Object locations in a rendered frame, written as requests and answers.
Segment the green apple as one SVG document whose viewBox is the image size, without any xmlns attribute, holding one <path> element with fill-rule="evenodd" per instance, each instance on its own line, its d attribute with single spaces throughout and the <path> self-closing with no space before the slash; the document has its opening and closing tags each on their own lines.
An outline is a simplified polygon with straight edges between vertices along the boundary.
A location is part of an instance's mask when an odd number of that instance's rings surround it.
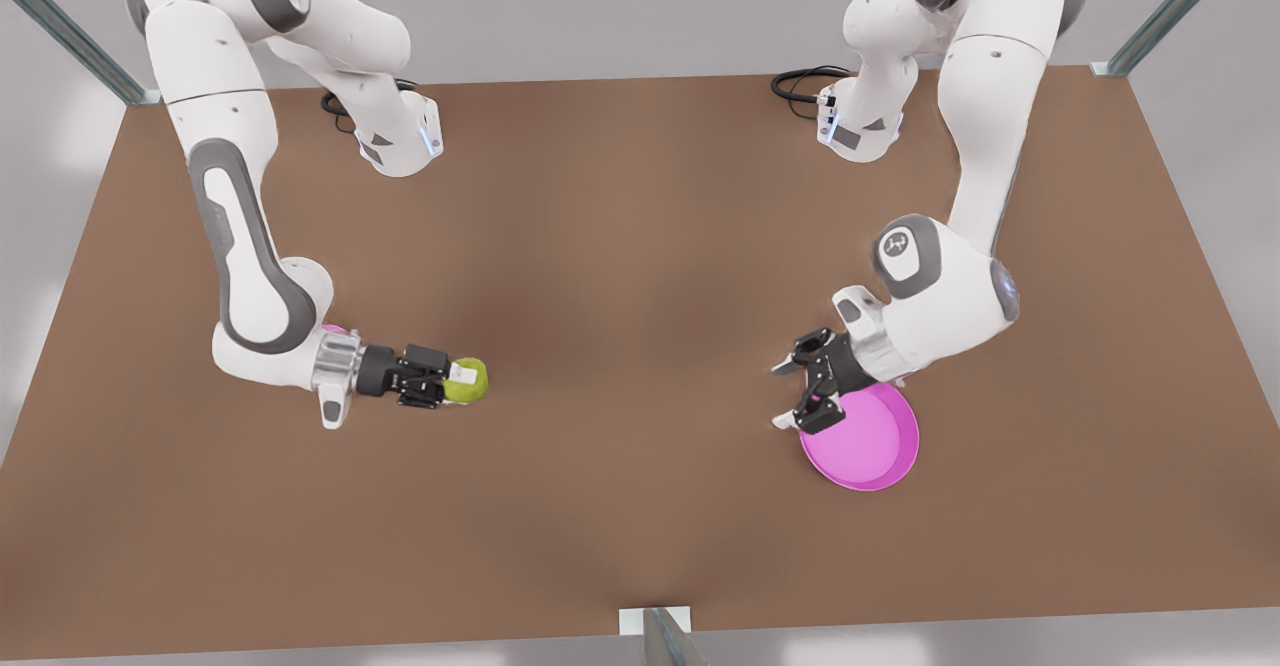
<svg viewBox="0 0 1280 666">
<path fill-rule="evenodd" d="M 489 388 L 486 365 L 480 360 L 480 378 L 477 382 L 452 382 L 451 368 L 444 379 L 443 393 L 447 403 L 474 403 L 483 400 Z"/>
</svg>

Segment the pink plate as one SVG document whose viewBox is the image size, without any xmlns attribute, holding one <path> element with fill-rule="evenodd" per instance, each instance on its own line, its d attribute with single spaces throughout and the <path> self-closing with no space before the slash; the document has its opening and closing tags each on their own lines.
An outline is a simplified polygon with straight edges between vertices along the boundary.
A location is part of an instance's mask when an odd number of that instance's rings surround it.
<svg viewBox="0 0 1280 666">
<path fill-rule="evenodd" d="M 851 491 L 883 491 L 913 469 L 920 433 L 911 406 L 896 386 L 877 384 L 838 397 L 844 416 L 799 439 L 814 469 Z"/>
</svg>

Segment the silver frame post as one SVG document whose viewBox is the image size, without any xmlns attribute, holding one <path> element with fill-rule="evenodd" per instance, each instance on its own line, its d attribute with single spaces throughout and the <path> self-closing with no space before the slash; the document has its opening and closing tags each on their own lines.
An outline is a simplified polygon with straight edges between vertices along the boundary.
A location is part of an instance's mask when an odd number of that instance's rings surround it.
<svg viewBox="0 0 1280 666">
<path fill-rule="evenodd" d="M 1091 63 L 1096 78 L 1128 78 L 1201 0 L 1164 0 L 1105 61 Z"/>
<path fill-rule="evenodd" d="M 620 635 L 640 635 L 645 666 L 710 666 L 692 639 L 689 606 L 622 608 Z"/>
<path fill-rule="evenodd" d="M 123 104 L 143 106 L 161 101 L 156 88 L 143 88 L 55 0 L 12 1 Z"/>
</svg>

